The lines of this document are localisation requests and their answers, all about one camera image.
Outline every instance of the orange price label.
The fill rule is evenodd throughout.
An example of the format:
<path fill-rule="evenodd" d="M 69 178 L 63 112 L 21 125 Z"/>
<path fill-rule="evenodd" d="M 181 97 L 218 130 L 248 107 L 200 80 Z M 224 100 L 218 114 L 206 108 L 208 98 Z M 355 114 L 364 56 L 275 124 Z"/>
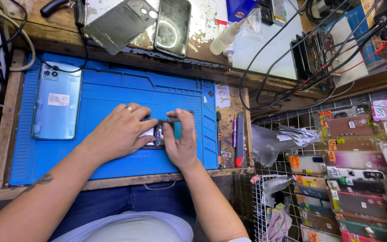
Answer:
<path fill-rule="evenodd" d="M 337 141 L 336 140 L 328 140 L 328 149 L 337 150 Z"/>
<path fill-rule="evenodd" d="M 297 184 L 304 185 L 304 179 L 300 175 L 295 176 L 297 178 Z"/>
<path fill-rule="evenodd" d="M 309 231 L 308 232 L 308 240 L 309 242 L 319 242 L 319 237 L 316 232 Z"/>
<path fill-rule="evenodd" d="M 319 116 L 325 116 L 327 117 L 328 119 L 331 119 L 332 116 L 331 116 L 331 111 L 323 111 L 323 112 L 319 112 Z"/>
<path fill-rule="evenodd" d="M 334 151 L 328 151 L 328 159 L 330 162 L 335 162 L 335 152 Z"/>
<path fill-rule="evenodd" d="M 293 168 L 299 168 L 300 167 L 300 159 L 298 156 L 290 156 L 289 161 L 291 162 L 291 166 Z"/>
<path fill-rule="evenodd" d="M 307 203 L 307 201 L 305 200 L 305 196 L 304 195 L 297 194 L 297 201 L 298 202 L 302 202 L 302 203 Z"/>

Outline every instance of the wedding ring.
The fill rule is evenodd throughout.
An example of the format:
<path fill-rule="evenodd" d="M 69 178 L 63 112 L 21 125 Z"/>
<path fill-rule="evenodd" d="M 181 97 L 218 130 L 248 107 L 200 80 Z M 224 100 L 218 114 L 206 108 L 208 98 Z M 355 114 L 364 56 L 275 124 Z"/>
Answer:
<path fill-rule="evenodd" d="M 131 113 L 134 112 L 134 109 L 131 106 L 126 106 L 126 109 L 130 111 Z"/>

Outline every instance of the tattoo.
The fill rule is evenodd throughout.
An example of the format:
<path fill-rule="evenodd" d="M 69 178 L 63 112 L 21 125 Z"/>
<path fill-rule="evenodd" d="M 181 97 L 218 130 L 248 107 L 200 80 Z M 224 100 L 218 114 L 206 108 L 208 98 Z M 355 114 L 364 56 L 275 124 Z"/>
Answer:
<path fill-rule="evenodd" d="M 23 192 L 29 192 L 35 186 L 47 184 L 47 183 L 51 182 L 52 180 L 53 180 L 52 175 L 50 173 L 46 173 L 46 174 L 44 174 L 44 176 L 42 176 L 40 179 L 38 179 L 36 182 L 34 182 L 34 184 L 29 185 L 29 187 L 27 187 L 27 189 L 25 189 Z"/>

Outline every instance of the hand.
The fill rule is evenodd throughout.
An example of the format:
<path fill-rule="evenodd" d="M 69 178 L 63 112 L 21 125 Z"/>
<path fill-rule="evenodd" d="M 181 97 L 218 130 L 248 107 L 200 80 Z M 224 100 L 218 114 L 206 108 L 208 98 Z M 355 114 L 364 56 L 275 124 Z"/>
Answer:
<path fill-rule="evenodd" d="M 139 137 L 158 124 L 156 118 L 140 122 L 150 117 L 150 108 L 133 102 L 128 106 L 134 110 L 132 113 L 125 104 L 118 105 L 79 145 L 99 165 L 131 154 L 156 140 L 151 135 Z"/>
<path fill-rule="evenodd" d="M 169 159 L 182 173 L 189 172 L 202 166 L 196 157 L 196 130 L 194 116 L 182 109 L 167 113 L 170 118 L 179 118 L 181 124 L 181 137 L 176 140 L 170 124 L 164 123 L 165 151 Z"/>

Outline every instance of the jeans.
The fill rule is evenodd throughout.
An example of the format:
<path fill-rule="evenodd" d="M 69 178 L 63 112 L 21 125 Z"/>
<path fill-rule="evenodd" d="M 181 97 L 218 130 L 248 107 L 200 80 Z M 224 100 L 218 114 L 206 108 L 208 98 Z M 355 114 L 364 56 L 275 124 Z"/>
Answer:
<path fill-rule="evenodd" d="M 148 184 L 149 189 L 169 187 L 173 182 Z M 184 219 L 194 229 L 196 213 L 185 181 L 160 190 L 144 185 L 121 186 L 80 192 L 49 241 L 92 221 L 126 211 L 156 211 Z"/>

